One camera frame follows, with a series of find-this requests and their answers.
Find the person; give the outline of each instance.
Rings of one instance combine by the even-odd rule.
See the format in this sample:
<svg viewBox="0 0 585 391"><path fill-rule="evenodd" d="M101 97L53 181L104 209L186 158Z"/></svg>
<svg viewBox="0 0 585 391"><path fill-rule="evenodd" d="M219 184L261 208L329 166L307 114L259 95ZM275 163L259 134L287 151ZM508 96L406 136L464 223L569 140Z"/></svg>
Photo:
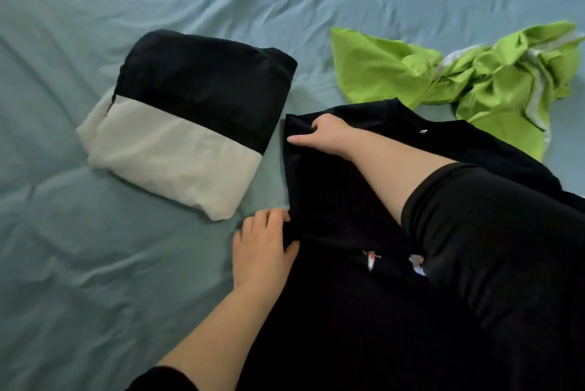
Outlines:
<svg viewBox="0 0 585 391"><path fill-rule="evenodd" d="M348 126L332 114L289 143L355 164L406 234L425 273L475 312L511 365L510 389L585 387L585 216L487 171ZM287 281L287 211L262 210L233 236L233 291L130 391L231 391Z"/></svg>

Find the finger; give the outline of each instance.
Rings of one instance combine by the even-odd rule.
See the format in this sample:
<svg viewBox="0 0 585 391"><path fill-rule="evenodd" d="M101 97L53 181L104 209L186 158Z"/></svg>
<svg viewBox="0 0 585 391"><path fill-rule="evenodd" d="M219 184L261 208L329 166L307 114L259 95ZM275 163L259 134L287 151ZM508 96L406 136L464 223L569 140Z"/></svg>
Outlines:
<svg viewBox="0 0 585 391"><path fill-rule="evenodd" d="M333 116L333 114L323 114L323 115L319 115L317 118L315 118L311 124L311 128L314 129L318 129L319 128L319 123L321 123L321 121L324 118L327 118L329 115Z"/></svg>
<svg viewBox="0 0 585 391"><path fill-rule="evenodd" d="M261 229L266 229L269 215L270 215L269 209L262 209L256 213L256 215L254 216L253 232L260 231Z"/></svg>
<svg viewBox="0 0 585 391"><path fill-rule="evenodd" d="M282 223L284 222L285 213L288 215L288 212L282 208L274 208L270 211L267 228L271 231L279 231L282 234Z"/></svg>
<svg viewBox="0 0 585 391"><path fill-rule="evenodd" d="M287 250L284 251L284 260L287 262L289 268L293 265L300 248L301 242L299 240L295 240L289 245Z"/></svg>
<svg viewBox="0 0 585 391"><path fill-rule="evenodd" d="M254 224L254 217L248 217L244 220L242 224L242 236L248 235L252 232L252 227Z"/></svg>
<svg viewBox="0 0 585 391"><path fill-rule="evenodd" d="M295 146L311 146L311 139L312 133L308 133L305 135L291 135L287 138L287 142L290 144L294 144Z"/></svg>
<svg viewBox="0 0 585 391"><path fill-rule="evenodd" d="M242 243L242 230L238 229L236 232L233 233L232 238L232 248L236 249Z"/></svg>

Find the hand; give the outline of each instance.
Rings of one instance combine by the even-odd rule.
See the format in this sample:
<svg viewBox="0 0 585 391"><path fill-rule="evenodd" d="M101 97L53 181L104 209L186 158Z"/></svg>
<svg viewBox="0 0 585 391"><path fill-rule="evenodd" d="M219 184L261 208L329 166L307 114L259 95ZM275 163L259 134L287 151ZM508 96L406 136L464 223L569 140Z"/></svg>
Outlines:
<svg viewBox="0 0 585 391"><path fill-rule="evenodd" d="M299 242L282 246L282 224L290 221L283 209L261 210L244 220L233 235L233 290L260 294L276 303L289 278Z"/></svg>
<svg viewBox="0 0 585 391"><path fill-rule="evenodd" d="M313 121L312 127L316 129L315 132L306 135L291 135L287 141L297 146L307 146L327 154L349 159L347 155L348 138L355 131L355 128L333 114L319 116Z"/></svg>

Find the folded black and white garment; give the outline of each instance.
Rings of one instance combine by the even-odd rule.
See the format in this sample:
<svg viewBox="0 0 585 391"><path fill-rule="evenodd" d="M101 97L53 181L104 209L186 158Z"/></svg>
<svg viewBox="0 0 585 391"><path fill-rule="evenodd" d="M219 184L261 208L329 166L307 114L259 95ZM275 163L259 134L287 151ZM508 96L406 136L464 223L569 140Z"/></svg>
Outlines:
<svg viewBox="0 0 585 391"><path fill-rule="evenodd" d="M91 166L231 217L280 119L296 61L274 48L157 30L77 133Z"/></svg>

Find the light blue bed sheet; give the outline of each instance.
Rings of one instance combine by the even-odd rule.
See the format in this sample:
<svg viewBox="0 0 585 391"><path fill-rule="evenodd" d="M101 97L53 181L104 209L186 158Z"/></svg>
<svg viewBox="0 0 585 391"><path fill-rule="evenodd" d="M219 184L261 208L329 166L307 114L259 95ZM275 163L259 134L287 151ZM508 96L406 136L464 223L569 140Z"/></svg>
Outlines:
<svg viewBox="0 0 585 391"><path fill-rule="evenodd" d="M582 0L0 0L0 389L123 389L230 291L242 217L287 203L278 133L225 222L86 166L74 129L143 33L281 48L300 64L285 112L304 113L344 102L332 26L449 53L558 19L585 29ZM584 78L553 104L546 159L578 194Z"/></svg>

